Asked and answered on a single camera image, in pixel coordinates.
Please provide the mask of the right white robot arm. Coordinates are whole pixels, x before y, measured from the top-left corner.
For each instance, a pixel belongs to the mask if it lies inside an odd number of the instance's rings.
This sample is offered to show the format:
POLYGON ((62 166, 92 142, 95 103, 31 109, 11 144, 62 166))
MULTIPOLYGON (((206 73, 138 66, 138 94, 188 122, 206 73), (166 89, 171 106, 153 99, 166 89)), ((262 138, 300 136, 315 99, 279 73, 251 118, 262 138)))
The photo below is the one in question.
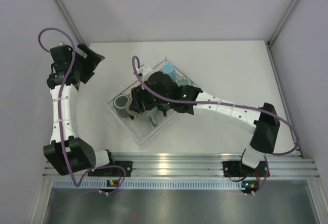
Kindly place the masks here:
POLYGON ((179 86, 167 74, 152 73, 143 85, 131 90, 131 102, 126 105, 128 114, 139 116, 157 108, 166 116, 172 109, 177 113, 203 115, 235 125, 252 135, 240 162, 228 167, 227 177, 250 176, 258 170, 265 155, 272 154, 280 128, 275 107, 265 103, 262 107, 239 108, 227 104, 198 87, 179 86))

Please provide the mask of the dark grey glazed mug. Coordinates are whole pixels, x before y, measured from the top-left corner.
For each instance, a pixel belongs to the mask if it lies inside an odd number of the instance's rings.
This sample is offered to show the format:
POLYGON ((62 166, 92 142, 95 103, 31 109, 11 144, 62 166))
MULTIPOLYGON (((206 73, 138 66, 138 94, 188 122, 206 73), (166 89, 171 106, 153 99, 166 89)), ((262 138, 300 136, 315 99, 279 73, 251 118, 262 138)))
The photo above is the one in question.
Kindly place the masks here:
POLYGON ((158 112, 158 108, 155 106, 153 109, 145 111, 141 116, 141 121, 148 121, 152 124, 153 127, 157 127, 157 121, 155 115, 158 112))

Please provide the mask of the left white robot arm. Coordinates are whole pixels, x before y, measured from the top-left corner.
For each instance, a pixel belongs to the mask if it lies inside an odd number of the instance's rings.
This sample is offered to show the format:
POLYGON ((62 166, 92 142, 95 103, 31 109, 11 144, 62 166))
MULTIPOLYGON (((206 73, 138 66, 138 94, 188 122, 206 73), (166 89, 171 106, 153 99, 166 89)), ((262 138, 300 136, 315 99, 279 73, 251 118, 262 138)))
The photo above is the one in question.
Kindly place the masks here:
POLYGON ((94 151, 80 138, 76 115, 79 86, 90 80, 104 56, 84 44, 77 47, 83 55, 74 54, 68 45, 50 49, 53 64, 47 85, 53 103, 53 130, 43 153, 59 175, 99 167, 101 172, 110 176, 117 169, 112 153, 109 150, 94 151))

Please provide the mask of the black mug white interior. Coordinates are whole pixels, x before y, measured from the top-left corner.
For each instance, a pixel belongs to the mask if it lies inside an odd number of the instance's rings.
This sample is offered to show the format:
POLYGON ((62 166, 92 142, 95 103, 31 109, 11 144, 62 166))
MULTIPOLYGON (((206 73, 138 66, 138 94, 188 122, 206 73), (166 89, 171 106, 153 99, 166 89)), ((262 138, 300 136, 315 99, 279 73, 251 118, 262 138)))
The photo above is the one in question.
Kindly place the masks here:
POLYGON ((169 111, 170 107, 169 106, 160 106, 159 111, 162 112, 164 117, 167 117, 167 112, 169 111))

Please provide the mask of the olive beige small mug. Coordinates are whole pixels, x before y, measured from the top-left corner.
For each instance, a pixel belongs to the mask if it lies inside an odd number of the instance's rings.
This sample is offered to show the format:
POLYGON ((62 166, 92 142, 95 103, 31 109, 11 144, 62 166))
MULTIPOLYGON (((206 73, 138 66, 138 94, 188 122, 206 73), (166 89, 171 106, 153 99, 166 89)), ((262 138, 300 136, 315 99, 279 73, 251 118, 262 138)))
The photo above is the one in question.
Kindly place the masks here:
POLYGON ((131 104, 132 104, 132 100, 131 100, 131 99, 128 100, 128 101, 126 102, 126 107, 125 107, 126 112, 127 112, 130 116, 133 116, 134 118, 139 117, 140 114, 139 114, 138 112, 133 111, 133 110, 130 109, 130 105, 131 105, 131 104))

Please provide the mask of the dark green cup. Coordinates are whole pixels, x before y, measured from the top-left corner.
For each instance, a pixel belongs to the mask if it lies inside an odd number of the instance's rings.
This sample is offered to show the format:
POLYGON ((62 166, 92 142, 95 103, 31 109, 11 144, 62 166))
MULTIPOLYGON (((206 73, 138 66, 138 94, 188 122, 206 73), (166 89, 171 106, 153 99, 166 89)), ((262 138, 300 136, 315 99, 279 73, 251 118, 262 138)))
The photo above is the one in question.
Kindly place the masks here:
POLYGON ((129 114, 126 111, 126 104, 130 100, 127 95, 121 94, 114 98, 113 107, 117 115, 121 118, 128 118, 129 114))

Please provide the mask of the light blue mug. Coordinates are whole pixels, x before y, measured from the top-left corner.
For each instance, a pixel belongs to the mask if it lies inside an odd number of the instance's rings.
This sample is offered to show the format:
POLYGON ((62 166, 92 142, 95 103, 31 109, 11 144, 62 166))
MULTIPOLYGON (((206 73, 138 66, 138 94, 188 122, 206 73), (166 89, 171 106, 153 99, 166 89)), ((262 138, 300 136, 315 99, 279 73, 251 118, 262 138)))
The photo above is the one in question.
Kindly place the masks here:
POLYGON ((172 81, 176 81, 176 70, 172 64, 163 65, 161 72, 167 74, 172 79, 172 81))

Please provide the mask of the teal speckled ceramic mug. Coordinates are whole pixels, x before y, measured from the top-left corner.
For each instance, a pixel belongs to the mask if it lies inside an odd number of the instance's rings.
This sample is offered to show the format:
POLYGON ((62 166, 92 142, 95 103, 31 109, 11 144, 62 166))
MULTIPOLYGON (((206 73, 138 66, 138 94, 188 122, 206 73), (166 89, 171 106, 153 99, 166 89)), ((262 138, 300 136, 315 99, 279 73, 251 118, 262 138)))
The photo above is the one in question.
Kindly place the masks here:
POLYGON ((182 76, 176 79, 177 85, 180 86, 190 86, 192 82, 190 81, 189 78, 182 76))

